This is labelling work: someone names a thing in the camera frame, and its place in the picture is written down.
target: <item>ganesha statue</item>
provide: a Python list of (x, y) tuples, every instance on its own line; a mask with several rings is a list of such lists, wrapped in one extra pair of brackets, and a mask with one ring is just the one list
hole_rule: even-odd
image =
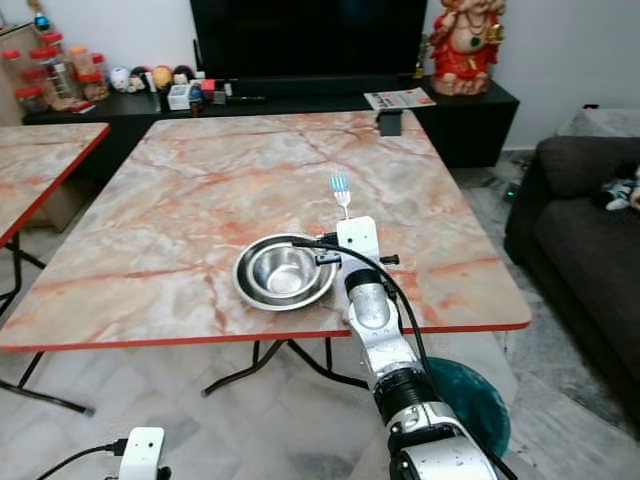
[(435, 24), (433, 88), (443, 95), (477, 95), (489, 88), (489, 66), (498, 63), (504, 40), (499, 18), (506, 0), (442, 0), (446, 11)]

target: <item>teal bucket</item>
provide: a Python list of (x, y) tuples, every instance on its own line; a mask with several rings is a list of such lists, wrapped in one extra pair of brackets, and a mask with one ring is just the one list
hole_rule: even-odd
[(462, 424), (498, 457), (509, 445), (509, 413), (498, 391), (475, 370), (444, 358), (429, 357), (438, 393)]

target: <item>stainless steel bowl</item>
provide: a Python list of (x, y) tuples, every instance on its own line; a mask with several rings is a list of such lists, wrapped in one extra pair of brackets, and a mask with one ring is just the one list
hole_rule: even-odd
[(263, 310), (295, 310), (315, 302), (331, 288), (337, 266), (316, 267), (313, 249), (290, 245), (300, 239), (314, 240), (300, 234), (272, 235), (252, 243), (238, 256), (233, 282), (247, 303)]
[(247, 279), (260, 295), (294, 298), (317, 284), (320, 269), (308, 248), (274, 243), (257, 252), (247, 267)]

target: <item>cable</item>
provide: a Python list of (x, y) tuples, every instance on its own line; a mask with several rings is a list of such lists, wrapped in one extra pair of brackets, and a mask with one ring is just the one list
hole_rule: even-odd
[[(389, 273), (384, 268), (382, 268), (380, 265), (378, 265), (376, 262), (374, 262), (373, 260), (371, 260), (368, 257), (365, 257), (361, 253), (356, 252), (355, 250), (351, 250), (350, 248), (345, 248), (345, 247), (341, 247), (339, 245), (332, 245), (330, 243), (323, 243), (323, 242), (310, 242), (310, 241), (295, 240), (295, 241), (293, 241), (291, 243), (292, 243), (292, 245), (294, 247), (322, 248), (324, 250), (333, 250), (335, 252), (345, 253), (345, 254), (350, 255), (350, 256), (352, 256), (354, 258), (357, 258), (361, 262), (367, 264), (369, 267), (371, 267), (375, 271), (377, 271), (380, 275), (382, 275), (384, 277), (385, 280), (387, 280), (387, 282), (389, 282), (393, 286), (393, 288), (395, 288), (395, 290), (398, 293), (398, 295), (400, 295), (400, 299), (402, 300), (402, 304), (404, 305), (404, 309), (406, 310), (407, 315), (409, 316), (409, 321), (411, 323), (411, 328), (413, 330), (413, 334), (416, 337), (416, 344), (418, 345), (418, 352), (420, 353), (420, 359), (422, 361), (423, 367), (425, 369), (425, 372), (426, 372), (427, 376), (429, 377), (429, 381), (431, 382), (431, 385), (435, 389), (436, 385), (435, 385), (435, 383), (433, 381), (433, 376), (431, 375), (431, 369), (429, 368), (429, 360), (427, 358), (427, 351), (424, 348), (424, 343), (422, 342), (422, 336), (420, 335), (420, 329), (418, 327), (418, 322), (416, 321), (415, 314), (413, 313), (413, 309), (411, 308), (411, 304), (409, 303), (409, 300), (407, 299), (407, 296), (404, 294), (402, 289), (398, 286), (398, 284), (393, 279), (393, 277), (391, 277), (391, 275), (389, 275)], [(496, 467), (498, 467), (498, 469), (509, 480), (518, 480), (518, 477), (516, 476), (516, 474), (513, 473), (513, 471), (502, 461), (502, 459), (500, 459), (500, 457), (498, 457), (490, 449), (488, 449), (482, 443), (480, 443), (478, 438), (470, 430), (467, 429), (467, 431), (469, 432), (471, 437), (474, 439), (474, 441), (478, 444), (478, 446), (480, 447), (482, 452), (489, 458), (489, 460)]]
[(38, 478), (36, 478), (36, 480), (44, 480), (45, 478), (49, 478), (51, 475), (56, 473), (62, 467), (65, 467), (65, 466), (69, 465), (71, 462), (73, 462), (73, 461), (75, 461), (75, 460), (77, 460), (77, 459), (79, 459), (81, 457), (84, 457), (85, 455), (89, 455), (91, 453), (113, 452), (114, 456), (121, 457), (124, 454), (124, 450), (125, 450), (126, 447), (127, 447), (127, 439), (126, 438), (121, 438), (118, 441), (113, 442), (113, 443), (107, 443), (105, 445), (100, 445), (98, 447), (87, 448), (86, 450), (82, 450), (81, 452), (78, 452), (75, 455), (71, 455), (69, 458), (67, 458), (66, 460), (63, 460), (62, 462), (57, 464), (55, 467), (47, 470), (45, 473), (43, 473)]
[(429, 367), (429, 359), (427, 358), (427, 351), (424, 348), (424, 343), (422, 342), (422, 336), (420, 335), (420, 328), (418, 327), (418, 321), (416, 320), (416, 316), (413, 313), (413, 308), (411, 308), (411, 304), (409, 303), (407, 296), (404, 294), (402, 289), (398, 286), (398, 284), (393, 279), (393, 277), (389, 275), (389, 273), (380, 265), (378, 265), (376, 262), (374, 262), (368, 257), (365, 257), (361, 253), (356, 252), (355, 250), (351, 250), (350, 248), (341, 247), (339, 245), (332, 245), (329, 243), (310, 242), (305, 240), (294, 240), (291, 243), (294, 247), (322, 248), (324, 250), (333, 250), (336, 252), (346, 253), (347, 255), (357, 258), (361, 262), (373, 268), (380, 275), (382, 275), (384, 279), (393, 286), (393, 288), (395, 288), (398, 295), (400, 295), (400, 300), (402, 300), (404, 309), (407, 312), (407, 315), (409, 316), (409, 322), (411, 323), (411, 328), (413, 329), (413, 334), (416, 338), (416, 344), (418, 345), (418, 353), (420, 354), (420, 361), (422, 362), (422, 366), (425, 370), (425, 373), (427, 374), (427, 377), (429, 378), (429, 381), (431, 382), (431, 385), (436, 391), (436, 395), (440, 397), (440, 395), (437, 392), (436, 385), (433, 381), (433, 376), (431, 375), (431, 368)]

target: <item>television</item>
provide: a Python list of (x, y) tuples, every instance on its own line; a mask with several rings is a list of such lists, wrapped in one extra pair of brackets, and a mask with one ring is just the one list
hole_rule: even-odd
[(288, 85), (412, 75), (427, 0), (191, 0), (208, 78)]

